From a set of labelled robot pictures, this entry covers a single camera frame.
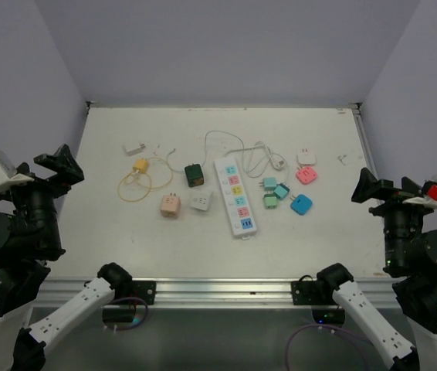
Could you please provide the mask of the beige dragon charger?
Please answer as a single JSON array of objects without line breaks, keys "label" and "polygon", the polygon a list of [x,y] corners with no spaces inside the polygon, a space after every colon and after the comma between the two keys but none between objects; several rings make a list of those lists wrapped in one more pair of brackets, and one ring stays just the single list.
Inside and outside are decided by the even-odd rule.
[{"label": "beige dragon charger", "polygon": [[160,213],[163,217],[178,217],[181,209],[181,199],[176,193],[164,195],[161,200]]}]

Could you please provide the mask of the white power strip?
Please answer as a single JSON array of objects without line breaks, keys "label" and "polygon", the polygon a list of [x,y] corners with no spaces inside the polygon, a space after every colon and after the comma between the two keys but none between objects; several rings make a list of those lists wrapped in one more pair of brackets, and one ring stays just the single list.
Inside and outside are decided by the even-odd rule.
[{"label": "white power strip", "polygon": [[214,160],[214,166],[232,235],[247,240],[257,232],[257,224],[239,166],[232,156]]}]

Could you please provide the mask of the pink charger plug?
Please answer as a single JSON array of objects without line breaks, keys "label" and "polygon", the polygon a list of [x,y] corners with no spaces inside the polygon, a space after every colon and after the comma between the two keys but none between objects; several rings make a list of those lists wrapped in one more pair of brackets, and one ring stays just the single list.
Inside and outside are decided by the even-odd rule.
[{"label": "pink charger plug", "polygon": [[308,185],[317,180],[318,174],[313,167],[305,166],[297,169],[295,177],[302,185]]}]

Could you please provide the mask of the white cube socket adapter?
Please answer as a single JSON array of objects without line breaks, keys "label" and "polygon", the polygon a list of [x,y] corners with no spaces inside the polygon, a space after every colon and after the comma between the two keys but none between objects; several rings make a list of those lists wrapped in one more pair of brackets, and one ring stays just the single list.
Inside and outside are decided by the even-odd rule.
[{"label": "white cube socket adapter", "polygon": [[208,211],[212,202],[213,191],[193,190],[191,192],[190,206],[200,211]]}]

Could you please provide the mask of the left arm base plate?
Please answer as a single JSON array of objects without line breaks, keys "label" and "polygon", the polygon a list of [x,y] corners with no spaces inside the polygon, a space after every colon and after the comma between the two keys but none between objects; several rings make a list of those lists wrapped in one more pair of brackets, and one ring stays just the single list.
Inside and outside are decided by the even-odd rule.
[{"label": "left arm base plate", "polygon": [[157,282],[152,280],[132,280],[119,284],[115,289],[114,301],[123,298],[139,298],[148,306],[154,304]]}]

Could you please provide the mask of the mint green charger plug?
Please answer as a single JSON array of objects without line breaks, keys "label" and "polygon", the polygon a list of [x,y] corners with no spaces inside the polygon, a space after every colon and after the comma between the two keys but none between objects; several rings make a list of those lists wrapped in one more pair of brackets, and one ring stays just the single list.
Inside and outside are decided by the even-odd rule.
[{"label": "mint green charger plug", "polygon": [[279,205],[279,199],[274,193],[263,195],[263,205],[266,209],[275,209]]}]

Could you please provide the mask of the blue charger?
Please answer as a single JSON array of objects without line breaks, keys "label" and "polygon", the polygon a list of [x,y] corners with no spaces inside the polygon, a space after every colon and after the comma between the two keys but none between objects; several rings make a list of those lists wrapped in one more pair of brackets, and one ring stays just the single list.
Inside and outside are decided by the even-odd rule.
[{"label": "blue charger", "polygon": [[298,215],[305,215],[311,209],[312,205],[313,201],[304,194],[291,196],[290,208]]}]

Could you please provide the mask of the dark green dragon charger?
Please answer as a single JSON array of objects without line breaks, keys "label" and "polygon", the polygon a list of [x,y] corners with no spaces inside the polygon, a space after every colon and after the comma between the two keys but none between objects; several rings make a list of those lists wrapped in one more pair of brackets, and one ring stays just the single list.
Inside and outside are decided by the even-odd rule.
[{"label": "dark green dragon charger", "polygon": [[205,183],[202,166],[199,164],[191,164],[184,168],[185,178],[190,188],[202,186]]}]

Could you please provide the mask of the light blue charger plug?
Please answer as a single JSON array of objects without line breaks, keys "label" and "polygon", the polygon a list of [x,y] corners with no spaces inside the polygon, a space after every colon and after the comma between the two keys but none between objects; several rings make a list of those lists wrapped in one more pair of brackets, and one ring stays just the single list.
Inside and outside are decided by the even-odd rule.
[{"label": "light blue charger plug", "polygon": [[265,192],[272,192],[278,186],[276,177],[265,177],[259,182],[259,187]]}]

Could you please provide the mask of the teal charger plug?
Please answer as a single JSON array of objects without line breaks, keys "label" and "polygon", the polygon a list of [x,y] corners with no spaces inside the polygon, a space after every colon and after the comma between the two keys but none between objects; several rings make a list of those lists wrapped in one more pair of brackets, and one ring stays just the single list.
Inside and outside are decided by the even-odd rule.
[{"label": "teal charger plug", "polygon": [[283,184],[280,183],[277,185],[277,187],[273,190],[273,195],[278,199],[278,200],[284,200],[290,193],[290,188]]}]

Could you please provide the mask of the white charger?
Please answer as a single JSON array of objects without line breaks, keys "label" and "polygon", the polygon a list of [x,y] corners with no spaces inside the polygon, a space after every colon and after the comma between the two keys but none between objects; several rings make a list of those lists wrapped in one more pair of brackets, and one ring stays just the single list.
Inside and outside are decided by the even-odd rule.
[{"label": "white charger", "polygon": [[313,166],[317,163],[317,157],[312,151],[308,150],[307,148],[303,148],[297,152],[296,161],[301,167]]}]

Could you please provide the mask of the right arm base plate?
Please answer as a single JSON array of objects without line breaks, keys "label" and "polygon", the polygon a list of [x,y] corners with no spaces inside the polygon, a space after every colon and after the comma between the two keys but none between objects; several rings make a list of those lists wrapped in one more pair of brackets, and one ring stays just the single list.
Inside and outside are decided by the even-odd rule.
[{"label": "right arm base plate", "polygon": [[290,282],[290,293],[293,305],[328,306],[335,305],[335,301],[325,291],[321,282],[309,274]]}]

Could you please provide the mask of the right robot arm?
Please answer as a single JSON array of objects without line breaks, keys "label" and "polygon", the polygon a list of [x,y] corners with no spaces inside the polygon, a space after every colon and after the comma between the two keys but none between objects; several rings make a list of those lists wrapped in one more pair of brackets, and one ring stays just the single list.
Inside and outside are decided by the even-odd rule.
[{"label": "right robot arm", "polygon": [[383,219],[383,271],[395,279],[392,290],[414,342],[395,330],[340,263],[317,273],[315,293],[320,301],[345,310],[389,370],[437,370],[437,230],[422,229],[425,216],[437,209],[437,182],[418,185],[404,177],[395,187],[363,168],[351,200],[369,199],[379,201],[368,211]]}]

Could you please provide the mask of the silver honor charger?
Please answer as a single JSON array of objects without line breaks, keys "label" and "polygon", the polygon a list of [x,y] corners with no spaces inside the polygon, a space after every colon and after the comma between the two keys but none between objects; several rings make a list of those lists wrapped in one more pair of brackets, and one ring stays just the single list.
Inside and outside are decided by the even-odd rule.
[{"label": "silver honor charger", "polygon": [[122,148],[124,150],[125,155],[130,157],[141,153],[146,148],[146,145],[141,143],[136,144],[130,142],[130,143],[124,143],[122,145]]}]

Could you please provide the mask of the yellow charger plug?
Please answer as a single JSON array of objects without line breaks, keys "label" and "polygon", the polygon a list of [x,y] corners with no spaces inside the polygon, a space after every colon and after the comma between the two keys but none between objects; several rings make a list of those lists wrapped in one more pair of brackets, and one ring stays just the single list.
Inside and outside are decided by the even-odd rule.
[{"label": "yellow charger plug", "polygon": [[132,172],[135,174],[145,173],[148,169],[149,161],[146,158],[139,158],[132,166]]}]

